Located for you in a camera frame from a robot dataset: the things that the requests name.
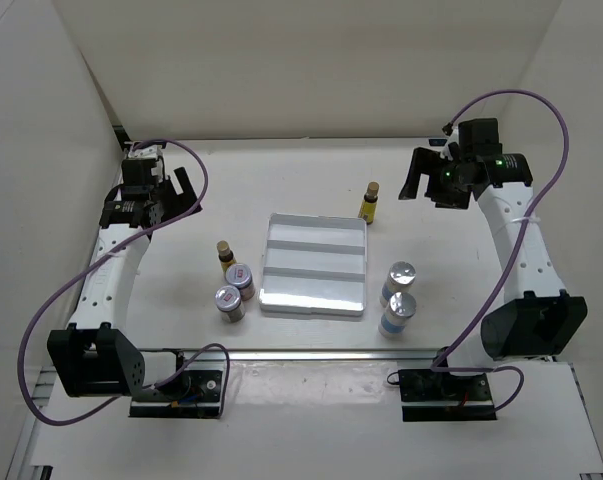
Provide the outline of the yellow bottle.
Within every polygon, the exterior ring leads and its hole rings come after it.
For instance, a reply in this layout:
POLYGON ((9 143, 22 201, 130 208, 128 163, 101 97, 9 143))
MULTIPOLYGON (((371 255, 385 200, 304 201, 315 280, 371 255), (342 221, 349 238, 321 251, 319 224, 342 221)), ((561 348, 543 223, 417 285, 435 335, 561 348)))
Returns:
POLYGON ((378 202, 379 184, 375 181, 367 185, 366 192, 363 196, 358 217, 363 219, 367 225, 371 225, 374 221, 376 207, 378 202))

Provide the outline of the yellow bottle near left arm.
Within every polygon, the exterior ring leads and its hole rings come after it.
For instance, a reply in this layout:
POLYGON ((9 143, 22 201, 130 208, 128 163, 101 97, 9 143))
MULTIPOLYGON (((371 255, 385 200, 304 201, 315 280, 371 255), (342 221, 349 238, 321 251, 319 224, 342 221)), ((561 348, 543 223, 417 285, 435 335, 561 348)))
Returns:
POLYGON ((218 259, 223 273, 226 273, 231 265, 236 263, 234 252, 227 241, 221 240, 216 244, 218 259))

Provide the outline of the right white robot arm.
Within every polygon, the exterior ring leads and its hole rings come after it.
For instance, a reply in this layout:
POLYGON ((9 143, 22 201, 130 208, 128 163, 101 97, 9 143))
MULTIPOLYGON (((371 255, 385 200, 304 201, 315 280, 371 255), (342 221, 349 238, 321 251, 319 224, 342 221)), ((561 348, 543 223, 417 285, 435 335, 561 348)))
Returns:
POLYGON ((538 195, 524 155, 444 155, 414 150, 400 199, 414 199, 421 177, 438 208, 465 209, 476 202, 488 224, 502 274, 485 304, 459 337, 434 360, 430 387, 451 400, 466 376, 495 371, 508 359, 560 354, 588 308, 567 291, 545 245, 535 215, 538 195))

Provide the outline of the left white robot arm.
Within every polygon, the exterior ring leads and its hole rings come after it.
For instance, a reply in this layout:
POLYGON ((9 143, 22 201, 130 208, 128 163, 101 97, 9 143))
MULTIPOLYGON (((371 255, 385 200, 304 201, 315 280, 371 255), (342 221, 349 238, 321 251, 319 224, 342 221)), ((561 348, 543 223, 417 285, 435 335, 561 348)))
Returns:
POLYGON ((138 267, 152 235, 146 230, 186 212, 197 200, 183 167, 174 171, 163 155, 147 149, 122 162, 122 182, 104 200, 95 259, 80 301, 63 330, 50 332, 47 349, 70 397, 133 396, 143 387, 145 361, 125 336, 138 267))

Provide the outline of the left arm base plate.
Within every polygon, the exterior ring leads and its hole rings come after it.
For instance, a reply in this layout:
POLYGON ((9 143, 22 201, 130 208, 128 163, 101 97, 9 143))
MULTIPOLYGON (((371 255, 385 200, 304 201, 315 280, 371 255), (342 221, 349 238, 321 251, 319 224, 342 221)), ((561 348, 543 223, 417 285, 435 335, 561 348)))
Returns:
POLYGON ((130 401, 128 416, 141 419, 218 419, 226 370, 222 366, 185 370, 160 389, 150 388, 130 401))

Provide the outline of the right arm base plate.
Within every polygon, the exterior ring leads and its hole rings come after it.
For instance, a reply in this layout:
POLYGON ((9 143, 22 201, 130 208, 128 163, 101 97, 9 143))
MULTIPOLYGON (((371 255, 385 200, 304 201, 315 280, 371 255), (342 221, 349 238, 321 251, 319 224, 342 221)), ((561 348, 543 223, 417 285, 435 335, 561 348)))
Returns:
POLYGON ((486 374, 455 376, 429 369, 402 369, 398 386, 405 423, 497 419, 486 374))

